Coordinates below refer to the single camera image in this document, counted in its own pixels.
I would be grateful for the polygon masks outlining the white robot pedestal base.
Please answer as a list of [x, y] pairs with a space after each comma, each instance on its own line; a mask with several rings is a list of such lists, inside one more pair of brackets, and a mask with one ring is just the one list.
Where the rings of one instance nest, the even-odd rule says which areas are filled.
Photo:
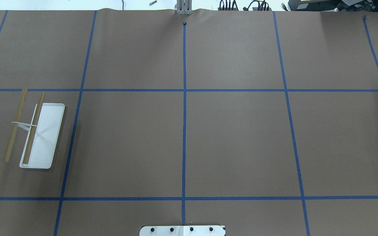
[[194, 225], [194, 226], [144, 226], [140, 236], [225, 236], [225, 226]]

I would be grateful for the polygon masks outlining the white towel rack with wooden bars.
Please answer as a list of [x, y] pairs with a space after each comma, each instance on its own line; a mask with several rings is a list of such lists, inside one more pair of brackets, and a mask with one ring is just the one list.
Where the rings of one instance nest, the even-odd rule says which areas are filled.
[[22, 128], [27, 131], [27, 138], [19, 167], [48, 170], [53, 163], [66, 107], [63, 103], [45, 103], [45, 92], [42, 91], [39, 95], [30, 123], [20, 122], [27, 92], [28, 89], [26, 87], [21, 90], [20, 101], [14, 121], [12, 122], [8, 144], [2, 161], [6, 163], [9, 162], [17, 129]]

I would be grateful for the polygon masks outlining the black monitor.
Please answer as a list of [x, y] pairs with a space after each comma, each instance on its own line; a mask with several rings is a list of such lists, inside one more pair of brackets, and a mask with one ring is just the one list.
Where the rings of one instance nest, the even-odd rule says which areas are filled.
[[378, 0], [289, 0], [291, 11], [378, 12]]

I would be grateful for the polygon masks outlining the aluminium frame post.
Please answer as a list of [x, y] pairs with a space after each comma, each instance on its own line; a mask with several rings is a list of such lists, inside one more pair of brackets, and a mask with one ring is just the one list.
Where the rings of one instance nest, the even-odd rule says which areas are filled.
[[176, 12], [177, 15], [192, 15], [192, 0], [177, 0]]

